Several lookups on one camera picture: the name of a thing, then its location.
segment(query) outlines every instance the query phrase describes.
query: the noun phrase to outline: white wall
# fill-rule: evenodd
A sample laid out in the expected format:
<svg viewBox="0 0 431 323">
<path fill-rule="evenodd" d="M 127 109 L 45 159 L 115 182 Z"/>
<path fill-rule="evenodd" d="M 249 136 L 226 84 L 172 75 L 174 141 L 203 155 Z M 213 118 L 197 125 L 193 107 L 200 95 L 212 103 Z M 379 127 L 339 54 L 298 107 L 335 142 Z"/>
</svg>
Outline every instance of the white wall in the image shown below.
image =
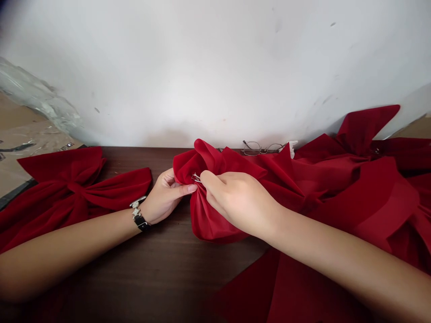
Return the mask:
<svg viewBox="0 0 431 323">
<path fill-rule="evenodd" d="M 0 56 L 74 105 L 89 143 L 238 147 L 400 103 L 385 137 L 431 110 L 430 31 L 428 0 L 20 0 Z"/>
</svg>

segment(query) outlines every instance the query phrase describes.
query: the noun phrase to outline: watch strap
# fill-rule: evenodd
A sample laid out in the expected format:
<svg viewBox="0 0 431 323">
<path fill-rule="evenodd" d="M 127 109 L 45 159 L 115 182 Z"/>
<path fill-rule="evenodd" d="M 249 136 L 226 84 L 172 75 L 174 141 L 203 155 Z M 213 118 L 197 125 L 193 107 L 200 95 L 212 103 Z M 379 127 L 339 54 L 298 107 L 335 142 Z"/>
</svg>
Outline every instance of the watch strap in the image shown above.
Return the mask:
<svg viewBox="0 0 431 323">
<path fill-rule="evenodd" d="M 139 204 L 144 201 L 145 198 L 147 198 L 147 196 L 143 196 L 130 204 L 130 206 L 134 208 L 132 213 L 133 221 L 135 221 L 136 225 L 141 231 L 148 231 L 149 229 L 151 229 L 151 224 L 145 221 L 144 217 L 141 214 L 141 210 L 138 209 Z"/>
</svg>

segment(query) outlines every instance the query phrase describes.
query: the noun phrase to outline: eyeglasses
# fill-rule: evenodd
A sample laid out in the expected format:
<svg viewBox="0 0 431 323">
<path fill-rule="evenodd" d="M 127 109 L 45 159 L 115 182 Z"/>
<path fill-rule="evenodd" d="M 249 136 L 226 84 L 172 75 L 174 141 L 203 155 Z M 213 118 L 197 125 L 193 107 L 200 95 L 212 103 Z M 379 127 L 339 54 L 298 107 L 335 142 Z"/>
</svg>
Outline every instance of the eyeglasses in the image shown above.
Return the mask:
<svg viewBox="0 0 431 323">
<path fill-rule="evenodd" d="M 286 146 L 287 144 L 272 144 L 266 149 L 262 149 L 260 144 L 256 141 L 242 141 L 244 143 L 244 149 L 241 149 L 241 151 L 246 156 L 257 156 L 257 155 L 264 155 L 267 153 L 279 153 L 280 149 Z"/>
</svg>

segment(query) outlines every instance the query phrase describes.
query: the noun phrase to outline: cardboard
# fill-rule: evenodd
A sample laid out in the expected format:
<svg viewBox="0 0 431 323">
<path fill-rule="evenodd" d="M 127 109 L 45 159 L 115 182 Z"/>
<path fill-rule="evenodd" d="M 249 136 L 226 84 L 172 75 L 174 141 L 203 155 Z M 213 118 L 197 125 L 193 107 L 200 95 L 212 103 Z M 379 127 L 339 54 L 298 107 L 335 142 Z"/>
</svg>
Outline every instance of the cardboard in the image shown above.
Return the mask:
<svg viewBox="0 0 431 323">
<path fill-rule="evenodd" d="M 13 103 L 0 93 L 0 197 L 31 179 L 17 159 L 81 145 L 43 115 Z"/>
<path fill-rule="evenodd" d="M 425 114 L 403 129 L 394 133 L 390 138 L 422 138 L 431 139 L 431 113 Z"/>
</svg>

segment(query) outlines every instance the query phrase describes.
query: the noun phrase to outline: metal pin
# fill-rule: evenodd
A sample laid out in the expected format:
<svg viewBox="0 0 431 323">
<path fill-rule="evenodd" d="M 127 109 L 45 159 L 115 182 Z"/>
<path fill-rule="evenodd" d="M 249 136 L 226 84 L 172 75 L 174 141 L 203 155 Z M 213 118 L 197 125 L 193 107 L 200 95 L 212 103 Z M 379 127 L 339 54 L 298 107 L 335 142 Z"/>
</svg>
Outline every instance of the metal pin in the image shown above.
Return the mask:
<svg viewBox="0 0 431 323">
<path fill-rule="evenodd" d="M 198 183 L 202 183 L 201 178 L 199 176 L 197 176 L 196 173 L 194 173 L 192 175 L 192 180 L 194 180 L 195 182 L 198 182 Z"/>
</svg>

